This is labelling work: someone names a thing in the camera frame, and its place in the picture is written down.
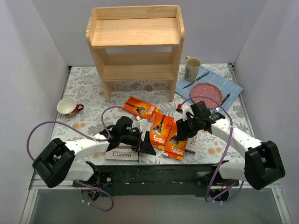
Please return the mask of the orange Gillette razor box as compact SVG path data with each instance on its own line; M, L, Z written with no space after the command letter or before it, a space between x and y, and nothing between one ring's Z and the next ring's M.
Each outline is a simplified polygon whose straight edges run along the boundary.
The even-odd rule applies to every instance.
M132 96L127 100L124 108L138 115L140 118L147 119L150 122L153 122L155 120L157 114L160 111L157 106L134 98Z
M187 145L187 140L185 141L177 140L177 125L174 122L169 132L169 136L167 138L166 144L164 146L163 155L181 161L185 154L186 145Z
M149 139L152 146L159 150L164 150L174 118L158 113L149 132Z

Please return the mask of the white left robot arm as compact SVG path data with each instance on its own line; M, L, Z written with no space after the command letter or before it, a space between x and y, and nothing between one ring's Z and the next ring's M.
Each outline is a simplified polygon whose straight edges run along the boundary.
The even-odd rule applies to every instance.
M81 181L93 187L100 181L100 170L90 161L85 164L77 161L94 153L111 151L120 144L130 146L137 153L156 155L149 131L142 132L133 126L131 118L122 116L94 137L85 135L81 140L68 142L53 139L34 159L32 167L48 188L64 180Z

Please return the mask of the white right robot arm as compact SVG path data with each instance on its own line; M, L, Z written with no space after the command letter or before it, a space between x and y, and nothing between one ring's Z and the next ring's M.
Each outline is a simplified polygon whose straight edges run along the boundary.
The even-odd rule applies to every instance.
M219 112L211 113L204 101L191 106L179 104L176 110L182 114L176 121L178 141L192 138L204 130L228 143L244 158L243 164L219 162L203 176L203 180L211 180L219 186L227 180L245 181L261 190L285 177L285 168L273 141L263 142L233 127L228 117Z

